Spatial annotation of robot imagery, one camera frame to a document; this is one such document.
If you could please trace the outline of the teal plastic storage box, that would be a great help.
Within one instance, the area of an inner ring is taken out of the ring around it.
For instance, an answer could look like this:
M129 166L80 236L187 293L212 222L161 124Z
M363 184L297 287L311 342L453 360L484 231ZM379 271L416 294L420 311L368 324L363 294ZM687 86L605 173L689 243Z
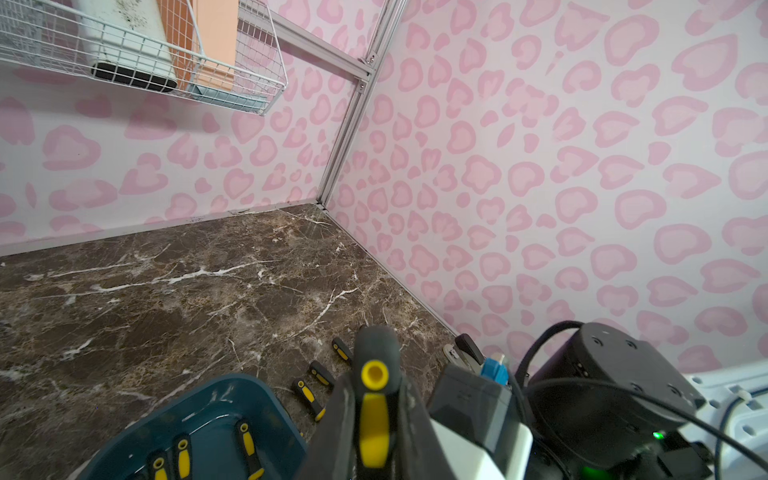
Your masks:
M175 478L172 446L180 434L191 438L191 479L247 479L237 444L236 423L247 419L261 479L291 479L307 445L274 392L261 380L228 374L198 387L110 440L81 471L82 479L149 479L147 458L164 450Z

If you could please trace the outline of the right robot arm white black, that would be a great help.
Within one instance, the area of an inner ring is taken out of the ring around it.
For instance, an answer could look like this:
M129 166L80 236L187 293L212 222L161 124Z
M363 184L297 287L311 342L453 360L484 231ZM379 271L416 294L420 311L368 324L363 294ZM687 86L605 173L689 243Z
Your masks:
M615 467L658 435L688 424L767 466L697 418L703 397L652 345L611 326L552 325L526 352L514 379L545 436L586 466Z

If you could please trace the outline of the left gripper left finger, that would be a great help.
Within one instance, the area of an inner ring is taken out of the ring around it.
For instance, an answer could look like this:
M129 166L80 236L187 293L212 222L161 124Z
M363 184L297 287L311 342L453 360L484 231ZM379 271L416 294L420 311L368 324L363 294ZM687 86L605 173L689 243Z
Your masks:
M349 374L336 383L294 479L351 479L355 454L355 392Z

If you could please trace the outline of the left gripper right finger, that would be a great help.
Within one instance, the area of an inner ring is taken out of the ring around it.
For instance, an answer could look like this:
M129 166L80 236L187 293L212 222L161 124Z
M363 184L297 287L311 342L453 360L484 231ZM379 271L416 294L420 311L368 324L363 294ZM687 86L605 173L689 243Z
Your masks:
M397 407L397 478L455 479L418 390L403 377Z

